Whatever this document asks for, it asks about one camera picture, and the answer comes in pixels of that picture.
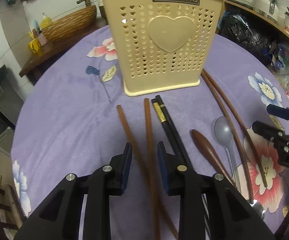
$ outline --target floral tablecloth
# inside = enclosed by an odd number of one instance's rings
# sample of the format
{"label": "floral tablecloth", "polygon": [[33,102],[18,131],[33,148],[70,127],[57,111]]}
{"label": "floral tablecloth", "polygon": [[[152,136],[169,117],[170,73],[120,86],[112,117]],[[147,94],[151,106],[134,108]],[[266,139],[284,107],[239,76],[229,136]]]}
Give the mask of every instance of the floral tablecloth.
{"label": "floral tablecloth", "polygon": [[[248,156],[254,198],[264,206],[264,221],[275,232],[288,212],[289,169],[277,163],[273,144],[254,134],[251,125],[256,120],[274,122],[289,134],[289,122],[266,112],[268,104],[289,107],[288,99],[274,76],[254,56],[224,37],[215,35],[205,68],[239,113],[261,155],[267,188],[250,146],[232,117]],[[201,79],[197,87],[159,94],[168,106],[195,170],[209,176],[215,173],[195,147],[191,129],[199,130],[208,138],[229,171],[225,149],[212,132],[215,120],[222,113],[205,82]],[[30,215],[68,173],[91,174],[123,151],[127,139],[116,112],[118,104],[124,108],[146,159],[143,99],[155,95],[131,98],[124,94],[108,27],[85,37],[54,63],[25,101],[14,135],[11,151],[14,182],[25,215]],[[153,108],[151,111],[155,143],[162,140],[166,150],[172,152]],[[242,194],[247,198],[245,176],[235,145],[234,153]],[[160,178],[158,183],[163,203],[177,227],[179,197],[166,196]],[[138,163],[133,160],[125,194],[110,199],[112,239],[152,239],[150,210],[149,190]],[[164,223],[161,228],[162,239],[173,239]]]}

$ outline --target heart emblem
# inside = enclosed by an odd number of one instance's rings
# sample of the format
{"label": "heart emblem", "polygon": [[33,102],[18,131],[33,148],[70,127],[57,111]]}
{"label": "heart emblem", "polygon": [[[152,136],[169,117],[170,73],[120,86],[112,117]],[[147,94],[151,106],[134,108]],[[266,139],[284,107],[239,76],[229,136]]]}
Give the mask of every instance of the heart emblem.
{"label": "heart emblem", "polygon": [[195,24],[188,17],[172,19],[157,16],[148,25],[148,34],[153,42],[166,52],[172,53],[183,46],[195,32]]}

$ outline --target black chopstick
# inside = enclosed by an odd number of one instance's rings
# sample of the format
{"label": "black chopstick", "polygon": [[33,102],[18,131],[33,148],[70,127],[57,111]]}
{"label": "black chopstick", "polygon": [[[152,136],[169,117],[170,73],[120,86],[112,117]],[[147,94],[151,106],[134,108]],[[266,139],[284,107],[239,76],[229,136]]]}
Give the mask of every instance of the black chopstick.
{"label": "black chopstick", "polygon": [[157,100],[154,98],[151,100],[154,108],[155,108],[155,111],[160,119],[160,122],[161,122],[161,125],[163,126],[163,130],[165,131],[166,133],[166,136],[169,140],[169,143],[171,144],[171,147],[173,149],[173,152],[174,154],[180,159],[181,163],[183,163],[184,165],[186,164],[185,160],[183,159],[183,156],[182,156],[182,153],[179,149],[179,146],[177,144],[177,140],[175,139],[173,133],[172,133],[172,130],[166,120],[166,117],[164,116],[160,106],[159,106],[159,103],[157,102]]}
{"label": "black chopstick", "polygon": [[169,127],[170,127],[170,129],[171,129],[171,131],[173,133],[173,136],[174,136],[174,138],[175,138],[175,140],[176,140],[176,142],[178,144],[178,147],[180,149],[182,158],[185,160],[186,165],[188,167],[192,168],[193,166],[192,166],[191,160],[190,160],[190,158],[188,156],[188,153],[187,153],[187,151],[186,151],[186,149],[184,147],[184,144],[183,144],[183,142],[181,140],[181,137],[180,137],[180,135],[179,135],[179,133],[177,131],[177,128],[176,128],[175,124],[173,123],[173,121],[172,121],[172,119],[171,119],[171,117],[169,115],[169,112],[168,112],[165,104],[163,103],[163,100],[161,99],[160,95],[156,96],[156,100],[157,100],[157,102],[158,102],[158,104],[159,104],[159,106],[161,108],[161,111],[163,112],[164,116],[166,117],[167,123],[168,123],[168,125],[169,125]]}

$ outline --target electric kettle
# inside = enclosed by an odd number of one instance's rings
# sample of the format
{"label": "electric kettle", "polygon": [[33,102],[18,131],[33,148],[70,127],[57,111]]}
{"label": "electric kettle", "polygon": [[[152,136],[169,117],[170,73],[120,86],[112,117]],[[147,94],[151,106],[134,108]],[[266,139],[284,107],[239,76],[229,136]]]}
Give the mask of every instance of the electric kettle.
{"label": "electric kettle", "polygon": [[254,11],[274,23],[278,23],[279,9],[277,7],[277,0],[255,0]]}

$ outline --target pink flower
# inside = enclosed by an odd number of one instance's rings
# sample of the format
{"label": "pink flower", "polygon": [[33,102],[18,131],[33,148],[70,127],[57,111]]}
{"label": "pink flower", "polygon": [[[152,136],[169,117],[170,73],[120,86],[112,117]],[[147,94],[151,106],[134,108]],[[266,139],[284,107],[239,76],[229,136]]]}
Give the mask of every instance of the pink flower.
{"label": "pink flower", "polygon": [[102,46],[93,47],[92,51],[87,55],[88,57],[102,57],[105,55],[105,60],[110,61],[117,58],[116,47],[113,38],[108,38],[102,42]]}
{"label": "pink flower", "polygon": [[[256,163],[251,147],[245,137],[243,146],[246,155],[250,160],[247,164],[250,173],[253,197],[262,204],[265,211],[269,209],[270,213],[274,213],[278,209],[279,203],[283,197],[283,180],[279,174],[283,172],[286,167],[278,164],[278,153],[272,142],[268,142],[260,135],[254,133],[252,129],[247,129],[247,131],[260,156],[261,165],[265,172],[268,185],[267,188],[264,186],[259,172],[259,166]],[[248,199],[246,177],[243,172],[242,164],[238,166],[238,174],[241,183],[241,194],[245,199]]]}

